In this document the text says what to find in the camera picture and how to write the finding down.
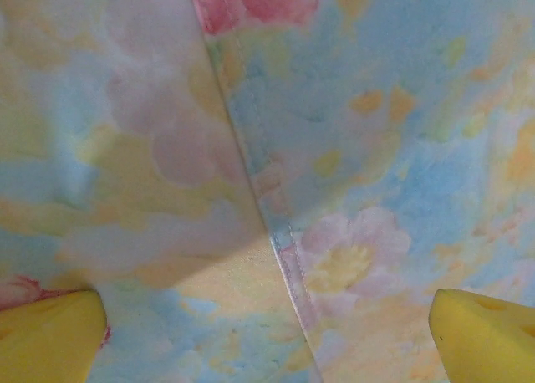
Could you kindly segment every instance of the yellow foam piece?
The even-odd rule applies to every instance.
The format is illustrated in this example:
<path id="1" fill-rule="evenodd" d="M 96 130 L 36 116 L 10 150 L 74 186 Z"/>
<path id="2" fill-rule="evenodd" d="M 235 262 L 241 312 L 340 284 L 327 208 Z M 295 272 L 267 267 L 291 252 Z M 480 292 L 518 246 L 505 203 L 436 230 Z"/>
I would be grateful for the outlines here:
<path id="1" fill-rule="evenodd" d="M 0 312 L 0 383 L 83 383 L 106 329 L 97 293 Z"/>
<path id="2" fill-rule="evenodd" d="M 535 382 L 534 308 L 439 290 L 429 324 L 451 383 Z"/>

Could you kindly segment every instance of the floral fabric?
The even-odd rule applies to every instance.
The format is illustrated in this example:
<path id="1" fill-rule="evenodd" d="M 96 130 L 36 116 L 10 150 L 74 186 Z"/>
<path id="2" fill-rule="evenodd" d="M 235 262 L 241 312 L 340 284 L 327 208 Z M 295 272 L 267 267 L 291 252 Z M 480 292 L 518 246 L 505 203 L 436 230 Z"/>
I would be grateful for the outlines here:
<path id="1" fill-rule="evenodd" d="M 191 0 L 0 0 L 0 309 L 88 286 L 89 383 L 318 379 Z"/>
<path id="2" fill-rule="evenodd" d="M 532 3 L 0 0 L 0 309 L 96 288 L 89 382 L 446 381 L 436 289 L 535 304 Z"/>
<path id="3" fill-rule="evenodd" d="M 436 289 L 535 304 L 533 0 L 195 3 L 324 381 L 445 381 Z"/>

